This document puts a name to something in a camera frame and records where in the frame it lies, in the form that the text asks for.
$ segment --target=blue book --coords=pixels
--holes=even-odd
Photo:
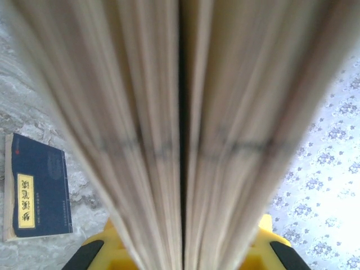
[[[73,232],[65,153],[6,136],[4,241]]]

